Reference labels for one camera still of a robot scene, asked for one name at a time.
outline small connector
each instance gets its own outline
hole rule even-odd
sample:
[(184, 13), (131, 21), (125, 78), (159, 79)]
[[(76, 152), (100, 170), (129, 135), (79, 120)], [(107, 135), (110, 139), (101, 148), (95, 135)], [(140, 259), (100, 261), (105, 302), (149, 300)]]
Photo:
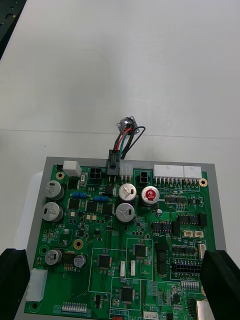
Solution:
[(120, 151), (109, 150), (108, 163), (107, 163), (107, 175), (118, 176), (120, 167)]

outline white table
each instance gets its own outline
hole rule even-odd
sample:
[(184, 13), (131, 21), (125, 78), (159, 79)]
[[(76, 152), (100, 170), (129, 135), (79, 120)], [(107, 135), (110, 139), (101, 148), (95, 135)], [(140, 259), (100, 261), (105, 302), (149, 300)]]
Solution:
[(240, 266), (239, 37), (234, 0), (27, 0), (0, 61), (0, 252), (46, 156), (106, 158), (134, 115), (126, 159), (215, 163)]

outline silver capacitor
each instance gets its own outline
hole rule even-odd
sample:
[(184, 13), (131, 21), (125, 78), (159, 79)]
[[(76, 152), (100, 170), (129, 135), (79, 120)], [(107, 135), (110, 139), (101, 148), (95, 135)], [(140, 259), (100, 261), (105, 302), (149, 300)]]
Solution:
[(45, 262), (49, 266), (58, 264), (62, 259), (62, 252), (58, 249), (49, 250), (45, 254)]
[(45, 185), (44, 194), (47, 198), (56, 201), (64, 196), (64, 188), (58, 181), (50, 180)]
[(130, 203), (121, 203), (116, 208), (116, 217), (123, 224), (128, 224), (135, 215), (134, 207)]
[(118, 190), (118, 196), (122, 202), (131, 203), (137, 196), (137, 189), (131, 183), (124, 183)]
[(73, 264), (77, 268), (82, 268), (86, 263), (86, 257), (83, 254), (78, 254), (73, 260)]
[(42, 208), (42, 218), (48, 222), (58, 222), (64, 215), (63, 208), (55, 202), (48, 202)]
[(157, 188), (152, 185), (146, 186), (141, 191), (141, 200), (147, 207), (152, 207), (159, 201), (160, 193)]

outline green circuit board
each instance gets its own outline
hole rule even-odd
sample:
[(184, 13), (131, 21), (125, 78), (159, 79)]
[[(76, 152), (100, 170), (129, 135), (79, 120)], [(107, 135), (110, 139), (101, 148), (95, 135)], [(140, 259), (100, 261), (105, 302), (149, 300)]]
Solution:
[[(64, 197), (56, 201), (63, 217), (42, 220), (33, 268), (47, 270), (44, 296), (26, 302), (24, 312), (99, 320), (197, 320), (195, 301), (206, 299), (199, 277), (201, 255), (216, 249), (207, 173), (202, 172), (201, 184), (198, 179), (156, 181), (152, 169), (133, 169), (127, 182), (137, 191), (131, 203), (134, 218), (121, 223), (116, 208), (125, 178), (109, 178), (106, 167), (81, 169), (82, 179), (68, 177), (57, 165), (52, 168), (49, 180), (64, 188)], [(145, 186), (159, 191), (154, 206), (141, 200)], [(112, 194), (102, 202), (106, 187)], [(76, 192), (84, 198), (73, 198)], [(45, 255), (55, 249), (62, 259), (48, 265)], [(75, 266), (77, 255), (84, 256), (83, 267)]]

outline red label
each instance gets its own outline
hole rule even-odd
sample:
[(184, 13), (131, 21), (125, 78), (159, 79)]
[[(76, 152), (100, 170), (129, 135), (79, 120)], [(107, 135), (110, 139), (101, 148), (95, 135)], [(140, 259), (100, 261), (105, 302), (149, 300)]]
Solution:
[(153, 190), (147, 190), (145, 193), (147, 200), (153, 201), (156, 197), (156, 193)]

